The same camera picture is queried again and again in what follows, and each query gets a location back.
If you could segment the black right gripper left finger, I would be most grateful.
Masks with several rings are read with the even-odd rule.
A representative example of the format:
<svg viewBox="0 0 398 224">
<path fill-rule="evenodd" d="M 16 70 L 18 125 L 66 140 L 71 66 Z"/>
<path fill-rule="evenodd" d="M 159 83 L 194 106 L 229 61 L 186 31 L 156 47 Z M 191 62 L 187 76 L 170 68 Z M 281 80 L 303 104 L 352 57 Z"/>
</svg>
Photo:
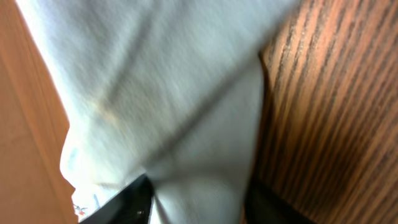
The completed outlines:
<svg viewBox="0 0 398 224">
<path fill-rule="evenodd" d="M 154 188 L 142 174 L 81 224 L 148 224 Z"/>
</svg>

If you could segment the light blue printed t-shirt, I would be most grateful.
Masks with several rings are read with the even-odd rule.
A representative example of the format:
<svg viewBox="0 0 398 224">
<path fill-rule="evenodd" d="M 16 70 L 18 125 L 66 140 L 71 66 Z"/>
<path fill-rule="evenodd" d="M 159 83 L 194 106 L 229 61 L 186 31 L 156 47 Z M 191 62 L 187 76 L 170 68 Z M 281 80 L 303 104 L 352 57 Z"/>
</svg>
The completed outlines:
<svg viewBox="0 0 398 224">
<path fill-rule="evenodd" d="M 293 0 L 18 1 L 70 124 L 80 223 L 143 177 L 148 223 L 238 223 L 264 99 L 258 53 Z"/>
</svg>

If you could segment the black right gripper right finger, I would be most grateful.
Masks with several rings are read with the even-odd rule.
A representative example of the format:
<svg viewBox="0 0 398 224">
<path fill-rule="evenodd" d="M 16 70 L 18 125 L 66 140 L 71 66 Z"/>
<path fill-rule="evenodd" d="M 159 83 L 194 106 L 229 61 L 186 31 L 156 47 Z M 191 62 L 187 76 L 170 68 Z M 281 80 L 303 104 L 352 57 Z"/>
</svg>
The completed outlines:
<svg viewBox="0 0 398 224">
<path fill-rule="evenodd" d="M 315 224 L 261 182 L 250 182 L 244 214 L 248 224 Z"/>
</svg>

